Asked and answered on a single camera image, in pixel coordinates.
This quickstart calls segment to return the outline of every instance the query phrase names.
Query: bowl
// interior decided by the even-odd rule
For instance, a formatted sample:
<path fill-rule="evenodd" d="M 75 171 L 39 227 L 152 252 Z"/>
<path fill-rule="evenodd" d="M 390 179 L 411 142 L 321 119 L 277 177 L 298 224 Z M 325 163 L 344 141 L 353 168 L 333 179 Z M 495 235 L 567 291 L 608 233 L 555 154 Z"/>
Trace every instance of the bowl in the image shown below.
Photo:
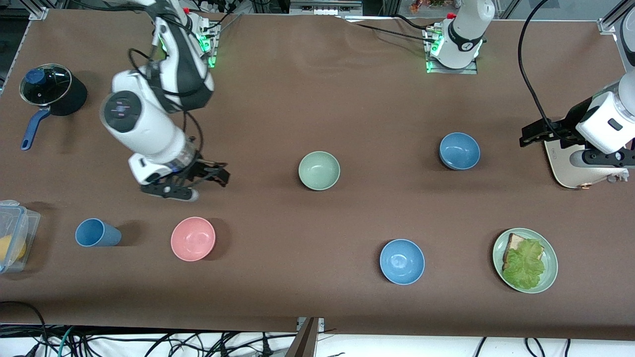
<path fill-rule="evenodd" d="M 467 170 L 481 158 L 481 149 L 474 138 L 465 133 L 447 134 L 439 146 L 443 164 L 452 170 Z"/>
<path fill-rule="evenodd" d="M 419 247 L 407 239 L 388 242 L 379 255 L 382 273 L 397 285 L 410 285 L 424 273 L 425 259 Z"/>
<path fill-rule="evenodd" d="M 190 217 L 177 224 L 172 231 L 172 252 L 181 260 L 194 262 L 207 256 L 216 243 L 211 223 L 201 217 Z"/>
<path fill-rule="evenodd" d="M 507 280 L 503 277 L 503 256 L 505 255 L 505 249 L 507 249 L 507 242 L 509 241 L 509 235 L 511 233 L 516 233 L 526 239 L 537 239 L 540 242 L 540 245 L 545 248 L 542 257 L 540 258 L 542 263 L 545 265 L 545 271 L 540 275 L 540 283 L 531 289 L 517 288 L 507 282 Z M 496 242 L 494 242 L 494 249 L 491 253 L 491 257 L 494 261 L 494 269 L 496 270 L 496 273 L 498 273 L 498 276 L 503 279 L 505 284 L 511 286 L 519 292 L 541 293 L 553 285 L 556 280 L 556 276 L 558 275 L 558 258 L 556 257 L 556 252 L 543 236 L 531 229 L 512 228 L 503 232 L 500 236 L 498 236 Z"/>
<path fill-rule="evenodd" d="M 333 187 L 340 178 L 340 163 L 328 152 L 314 151 L 302 159 L 298 174 L 304 186 L 322 191 Z"/>

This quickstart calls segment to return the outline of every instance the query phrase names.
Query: black pot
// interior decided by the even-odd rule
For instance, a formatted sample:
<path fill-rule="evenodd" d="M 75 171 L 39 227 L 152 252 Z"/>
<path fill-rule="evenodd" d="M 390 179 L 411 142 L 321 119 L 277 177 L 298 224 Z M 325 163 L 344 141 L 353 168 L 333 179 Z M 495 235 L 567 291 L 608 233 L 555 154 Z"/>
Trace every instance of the black pot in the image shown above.
<path fill-rule="evenodd" d="M 20 144 L 29 150 L 40 121 L 49 115 L 66 116 L 84 105 L 88 92 L 68 68 L 59 64 L 40 65 L 26 73 L 20 83 L 20 96 L 40 109 L 33 114 Z"/>

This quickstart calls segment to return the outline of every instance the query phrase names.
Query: blue cup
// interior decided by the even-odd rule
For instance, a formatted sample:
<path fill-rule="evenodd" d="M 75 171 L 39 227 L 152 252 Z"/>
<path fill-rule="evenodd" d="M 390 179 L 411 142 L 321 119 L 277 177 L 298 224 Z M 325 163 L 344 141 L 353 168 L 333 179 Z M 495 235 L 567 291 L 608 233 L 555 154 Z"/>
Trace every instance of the blue cup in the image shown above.
<path fill-rule="evenodd" d="M 100 219 L 90 218 L 77 226 L 75 240 L 81 246 L 114 246 L 121 241 L 121 232 Z"/>

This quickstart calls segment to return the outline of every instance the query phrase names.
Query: blue pot handle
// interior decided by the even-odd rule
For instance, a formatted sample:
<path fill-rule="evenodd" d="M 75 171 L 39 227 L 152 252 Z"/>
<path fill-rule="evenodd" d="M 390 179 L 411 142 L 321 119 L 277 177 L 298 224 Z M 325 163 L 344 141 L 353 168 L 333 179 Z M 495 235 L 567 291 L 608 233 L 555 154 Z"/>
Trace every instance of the blue pot handle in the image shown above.
<path fill-rule="evenodd" d="M 29 125 L 27 125 L 27 131 L 24 133 L 24 138 L 22 138 L 22 145 L 20 148 L 22 150 L 29 150 L 31 145 L 33 144 L 33 138 L 36 136 L 37 126 L 42 119 L 51 115 L 51 111 L 48 108 L 38 110 L 33 116 L 31 120 L 29 120 Z"/>

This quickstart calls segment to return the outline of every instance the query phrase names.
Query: bread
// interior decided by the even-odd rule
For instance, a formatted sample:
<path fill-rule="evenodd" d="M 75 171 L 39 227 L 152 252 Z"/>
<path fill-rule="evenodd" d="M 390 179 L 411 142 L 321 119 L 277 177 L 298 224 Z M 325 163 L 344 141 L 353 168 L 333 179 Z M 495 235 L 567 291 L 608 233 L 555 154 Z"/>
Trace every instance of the bread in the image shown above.
<path fill-rule="evenodd" d="M 509 241 L 507 242 L 507 248 L 505 249 L 505 254 L 503 255 L 503 270 L 507 269 L 509 267 L 509 263 L 507 262 L 507 252 L 509 252 L 510 249 L 518 249 L 518 245 L 524 241 L 525 239 L 515 233 L 510 233 L 509 234 Z M 540 255 L 538 256 L 538 259 L 542 258 L 542 253 L 545 251 L 545 248 L 542 249 L 542 252 L 540 252 Z"/>

